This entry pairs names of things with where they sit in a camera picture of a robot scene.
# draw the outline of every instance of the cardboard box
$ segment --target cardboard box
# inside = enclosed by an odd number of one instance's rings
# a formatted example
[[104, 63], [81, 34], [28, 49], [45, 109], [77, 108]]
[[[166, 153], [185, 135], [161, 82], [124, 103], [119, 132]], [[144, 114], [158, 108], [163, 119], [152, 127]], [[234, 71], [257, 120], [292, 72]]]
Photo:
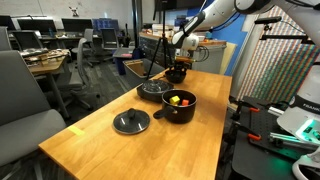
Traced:
[[125, 61], [124, 63], [139, 76], [144, 75], [145, 72], [142, 60]]

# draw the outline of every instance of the floor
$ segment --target floor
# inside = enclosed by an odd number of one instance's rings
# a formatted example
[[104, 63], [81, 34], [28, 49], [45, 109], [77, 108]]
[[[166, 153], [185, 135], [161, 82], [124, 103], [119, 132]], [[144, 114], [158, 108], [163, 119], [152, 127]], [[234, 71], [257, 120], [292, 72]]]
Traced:
[[[75, 69], [74, 62], [69, 63], [69, 67], [71, 70]], [[86, 71], [91, 78], [91, 89], [90, 92], [96, 92], [100, 94], [100, 98], [96, 98], [95, 94], [90, 94], [85, 97], [85, 100], [93, 106], [93, 111], [99, 109], [103, 105], [111, 102], [122, 94], [126, 93], [130, 89], [130, 85], [127, 83], [126, 79], [122, 76], [118, 75], [118, 71], [116, 65], [112, 63], [112, 61], [108, 60], [106, 62], [102, 62], [100, 64], [94, 64], [94, 67], [91, 68], [86, 66]], [[52, 105], [52, 107], [57, 107], [54, 98], [50, 95], [50, 93], [46, 93], [48, 97], [48, 101]], [[66, 120], [67, 125], [71, 125], [76, 121], [82, 119], [93, 111], [88, 111], [76, 103], [72, 103], [67, 106], [67, 110], [71, 115], [70, 119]], [[225, 132], [230, 127], [230, 115], [231, 113], [227, 113], [226, 124], [225, 124]], [[43, 158], [40, 161], [40, 165], [42, 168], [42, 174], [44, 180], [51, 179], [73, 179], [68, 173], [66, 173], [62, 168], [60, 168], [56, 163], [54, 163], [49, 158]], [[215, 177], [216, 180], [226, 179], [224, 172], [229, 172], [229, 163], [219, 164], [217, 168], [217, 175]], [[8, 174], [13, 165], [5, 165], [0, 167], [0, 178], [2, 179], [6, 174]], [[13, 175], [10, 180], [33, 180], [36, 179], [35, 173], [31, 165], [23, 168], [18, 171], [15, 175]]]

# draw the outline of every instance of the office chair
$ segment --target office chair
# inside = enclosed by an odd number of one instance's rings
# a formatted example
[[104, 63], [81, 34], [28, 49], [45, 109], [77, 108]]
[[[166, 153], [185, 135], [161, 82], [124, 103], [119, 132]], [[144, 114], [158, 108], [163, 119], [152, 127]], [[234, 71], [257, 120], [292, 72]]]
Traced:
[[[87, 39], [87, 42], [84, 44], [87, 47], [83, 48], [83, 53], [94, 54], [95, 53], [95, 48], [94, 48], [94, 44], [93, 44], [93, 29], [85, 29], [84, 38]], [[77, 54], [78, 53], [78, 48], [73, 48], [71, 51], [73, 53]], [[86, 58], [85, 62], [90, 67], [93, 67], [92, 63], [100, 63], [100, 61], [89, 60], [87, 54], [84, 54], [84, 57]]]
[[[0, 166], [9, 163], [14, 163], [14, 167], [27, 166], [32, 161], [37, 179], [41, 179], [38, 144], [64, 129], [66, 124], [50, 108], [18, 51], [0, 51], [0, 63]], [[18, 170], [14, 168], [3, 179]]]
[[16, 38], [19, 50], [25, 49], [42, 49], [43, 45], [34, 31], [13, 31], [13, 36]]
[[[88, 95], [86, 92], [90, 88], [90, 81], [88, 75], [83, 67], [83, 45], [87, 42], [85, 38], [81, 38], [78, 45], [77, 53], [77, 70], [71, 73], [61, 73], [57, 79], [57, 87], [62, 92], [68, 92], [71, 94], [71, 98], [65, 101], [65, 105], [69, 105], [73, 101], [78, 101], [87, 110], [92, 110], [93, 107], [81, 99], [84, 95]], [[100, 97], [98, 93], [93, 93], [97, 98]]]
[[12, 50], [6, 26], [0, 26], [0, 42], [0, 51]]
[[102, 35], [102, 49], [107, 51], [114, 52], [118, 48], [120, 48], [118, 37], [115, 29], [113, 28], [104, 28], [100, 29]]

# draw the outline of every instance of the pot handle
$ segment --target pot handle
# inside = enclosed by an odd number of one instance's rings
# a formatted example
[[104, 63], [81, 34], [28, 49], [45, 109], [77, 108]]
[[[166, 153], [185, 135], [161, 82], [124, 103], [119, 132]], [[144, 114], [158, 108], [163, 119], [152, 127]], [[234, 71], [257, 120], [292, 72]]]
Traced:
[[160, 119], [166, 117], [167, 115], [176, 112], [176, 110], [172, 106], [167, 106], [164, 109], [161, 109], [153, 114], [155, 119]]

